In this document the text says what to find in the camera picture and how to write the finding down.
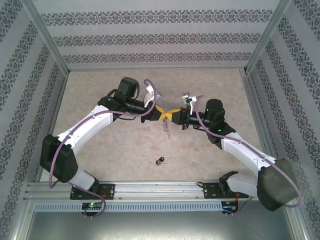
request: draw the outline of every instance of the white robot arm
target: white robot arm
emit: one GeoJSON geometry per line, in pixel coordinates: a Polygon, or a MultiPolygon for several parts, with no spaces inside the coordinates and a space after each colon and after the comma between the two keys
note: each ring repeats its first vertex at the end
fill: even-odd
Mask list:
{"type": "MultiPolygon", "coordinates": [[[[211,143],[234,155],[255,175],[246,176],[237,171],[225,174],[219,179],[222,193],[244,193],[256,197],[270,211],[278,209],[297,197],[297,191],[292,186],[292,183],[296,184],[296,179],[289,161],[268,156],[242,139],[225,122],[225,110],[220,100],[210,99],[206,103],[205,112],[198,112],[198,106],[194,112],[193,102],[197,101],[197,98],[189,96],[187,92],[183,95],[186,108],[176,108],[165,113],[159,106],[151,109],[155,98],[151,86],[147,86],[148,93],[144,101],[133,98],[138,88],[139,83],[136,80],[123,78],[118,89],[112,90],[103,97],[83,120],[57,137],[47,135],[42,143],[40,165],[50,172],[54,155],[58,152],[53,175],[62,183],[68,182],[96,193],[99,181],[78,167],[75,155],[80,148],[98,131],[124,113],[144,115],[141,117],[142,123],[145,120],[158,121],[167,117],[173,123],[182,125],[183,130],[192,125],[196,130],[204,131],[202,128],[206,128],[206,131],[209,130],[214,135],[220,136],[216,137],[207,133],[211,143]],[[291,183],[276,168],[285,173],[291,183]]],[[[160,98],[160,92],[157,91],[156,99],[160,98]]]]}

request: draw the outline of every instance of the mounting plate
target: mounting plate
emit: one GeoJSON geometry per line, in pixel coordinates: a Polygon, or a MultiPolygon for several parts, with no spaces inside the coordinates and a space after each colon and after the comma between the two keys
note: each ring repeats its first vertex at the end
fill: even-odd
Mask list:
{"type": "MultiPolygon", "coordinates": [[[[205,199],[235,199],[236,198],[236,192],[226,192],[223,194],[221,189],[219,188],[218,182],[201,182],[203,186],[200,186],[198,183],[198,186],[203,188],[203,196],[205,199]]],[[[249,198],[249,195],[239,193],[240,199],[247,199],[249,198]]]]}
{"type": "MultiPolygon", "coordinates": [[[[115,184],[103,184],[100,183],[98,186],[97,194],[103,196],[105,200],[113,200],[115,196],[115,184]]],[[[70,193],[71,200],[99,200],[97,196],[83,192],[78,188],[72,187],[70,193]]]]}

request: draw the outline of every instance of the enclosure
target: enclosure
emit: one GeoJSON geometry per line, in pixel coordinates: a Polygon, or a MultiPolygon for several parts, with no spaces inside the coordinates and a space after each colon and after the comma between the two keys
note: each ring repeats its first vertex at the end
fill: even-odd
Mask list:
{"type": "Polygon", "coordinates": [[[320,239],[319,4],[1,0],[0,239],[320,239]],[[85,219],[71,186],[49,188],[43,139],[78,123],[124,77],[139,82],[140,101],[152,80],[165,111],[184,107],[186,92],[204,95],[201,112],[221,100],[246,141],[290,161],[302,205],[270,212],[254,199],[225,217],[198,182],[252,171],[203,131],[137,117],[117,119],[76,155],[116,186],[106,213],[85,219]]]}

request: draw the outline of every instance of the yellow object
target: yellow object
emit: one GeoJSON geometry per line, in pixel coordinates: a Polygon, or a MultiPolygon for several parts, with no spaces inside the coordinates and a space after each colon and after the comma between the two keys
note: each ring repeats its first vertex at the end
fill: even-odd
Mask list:
{"type": "Polygon", "coordinates": [[[167,117],[170,121],[172,121],[172,114],[180,112],[181,108],[175,108],[175,109],[171,109],[168,112],[165,112],[165,110],[160,107],[159,105],[155,105],[155,108],[161,113],[161,116],[159,118],[159,120],[164,119],[165,117],[167,117]]]}

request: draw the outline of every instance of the beige floor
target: beige floor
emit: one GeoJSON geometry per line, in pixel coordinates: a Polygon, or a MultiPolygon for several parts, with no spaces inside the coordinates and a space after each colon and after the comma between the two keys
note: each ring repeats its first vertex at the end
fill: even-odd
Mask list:
{"type": "MultiPolygon", "coordinates": [[[[71,72],[54,135],[86,116],[125,76],[140,82],[140,100],[147,92],[143,80],[152,80],[162,92],[159,105],[165,110],[183,107],[181,96],[185,92],[204,95],[200,101],[201,111],[207,100],[222,100],[227,123],[261,149],[238,69],[71,72]]],[[[100,181],[214,180],[232,170],[250,173],[231,154],[212,145],[204,132],[192,127],[182,131],[181,126],[172,122],[168,126],[170,139],[163,130],[162,121],[142,124],[138,118],[116,120],[82,147],[76,156],[78,165],[100,181]],[[160,157],[164,157],[167,164],[156,166],[160,157]]],[[[46,171],[41,180],[48,180],[46,171]]]]}

